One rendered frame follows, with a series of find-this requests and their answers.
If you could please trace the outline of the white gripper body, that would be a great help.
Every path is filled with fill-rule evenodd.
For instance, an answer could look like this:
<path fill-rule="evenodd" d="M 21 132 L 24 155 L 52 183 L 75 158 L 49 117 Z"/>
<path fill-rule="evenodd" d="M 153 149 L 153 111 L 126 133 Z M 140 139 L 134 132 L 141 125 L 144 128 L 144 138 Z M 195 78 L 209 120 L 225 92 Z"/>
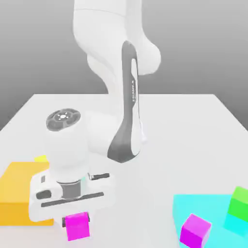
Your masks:
<path fill-rule="evenodd" d="M 51 176 L 34 176 L 30 182 L 29 218 L 33 222 L 93 212 L 113 205 L 114 176 L 85 176 L 58 183 Z"/>

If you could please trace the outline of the small magenta cube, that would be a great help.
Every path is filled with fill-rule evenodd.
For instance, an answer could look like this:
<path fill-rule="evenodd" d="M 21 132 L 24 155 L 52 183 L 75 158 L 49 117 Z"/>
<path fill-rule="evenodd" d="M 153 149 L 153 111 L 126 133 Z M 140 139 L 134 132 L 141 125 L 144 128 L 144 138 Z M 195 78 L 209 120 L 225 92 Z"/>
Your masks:
<path fill-rule="evenodd" d="M 66 216 L 65 223 L 68 241 L 90 236 L 87 212 Z"/>
<path fill-rule="evenodd" d="M 204 248 L 212 228 L 212 223 L 190 214 L 181 227 L 179 241 L 189 248 Z"/>

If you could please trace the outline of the small green cube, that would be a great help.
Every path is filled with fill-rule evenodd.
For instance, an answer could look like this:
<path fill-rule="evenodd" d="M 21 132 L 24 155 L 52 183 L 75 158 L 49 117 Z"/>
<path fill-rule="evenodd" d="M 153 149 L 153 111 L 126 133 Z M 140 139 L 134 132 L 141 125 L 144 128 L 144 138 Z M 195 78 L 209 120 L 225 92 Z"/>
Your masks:
<path fill-rule="evenodd" d="M 248 189 L 237 186 L 232 194 L 228 214 L 248 222 Z"/>

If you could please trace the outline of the large orange box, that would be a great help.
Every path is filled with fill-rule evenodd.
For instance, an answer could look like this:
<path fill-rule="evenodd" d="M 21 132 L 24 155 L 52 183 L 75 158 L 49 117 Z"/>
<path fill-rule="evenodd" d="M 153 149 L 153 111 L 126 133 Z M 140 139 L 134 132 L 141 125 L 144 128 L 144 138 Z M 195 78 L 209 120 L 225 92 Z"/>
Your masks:
<path fill-rule="evenodd" d="M 12 162 L 0 177 L 0 226 L 52 226 L 53 219 L 29 218 L 30 181 L 49 168 L 48 162 Z"/>

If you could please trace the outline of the large cyan box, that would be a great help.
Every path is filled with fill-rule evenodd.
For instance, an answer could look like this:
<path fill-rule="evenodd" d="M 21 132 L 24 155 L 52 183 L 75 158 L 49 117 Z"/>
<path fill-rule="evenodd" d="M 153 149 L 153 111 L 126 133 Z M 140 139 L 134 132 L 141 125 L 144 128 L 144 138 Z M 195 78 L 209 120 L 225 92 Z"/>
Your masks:
<path fill-rule="evenodd" d="M 204 248 L 248 248 L 248 222 L 228 214 L 231 195 L 176 194 L 172 215 L 176 233 L 190 214 L 212 223 L 210 237 Z"/>

